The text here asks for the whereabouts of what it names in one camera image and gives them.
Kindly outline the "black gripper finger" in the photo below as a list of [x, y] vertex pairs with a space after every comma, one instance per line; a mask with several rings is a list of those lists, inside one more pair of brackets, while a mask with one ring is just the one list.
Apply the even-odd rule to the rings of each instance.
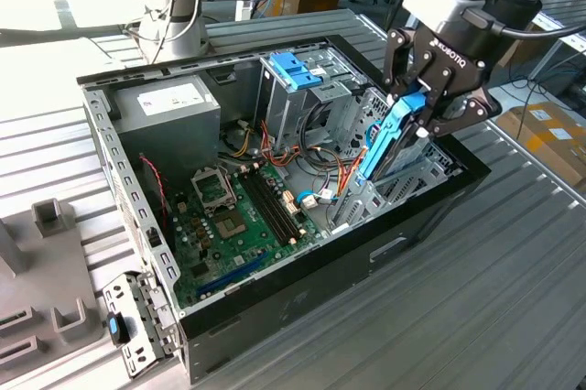
[[434, 102], [430, 100], [417, 115], [418, 131], [432, 137], [444, 137], [462, 129], [480, 124], [499, 115], [502, 105], [488, 92], [485, 86], [457, 97], [444, 92]]
[[390, 28], [387, 33], [383, 88], [392, 103], [424, 88], [425, 104], [433, 104], [433, 89], [422, 79], [430, 70], [433, 53], [429, 42], [433, 34], [427, 27]]

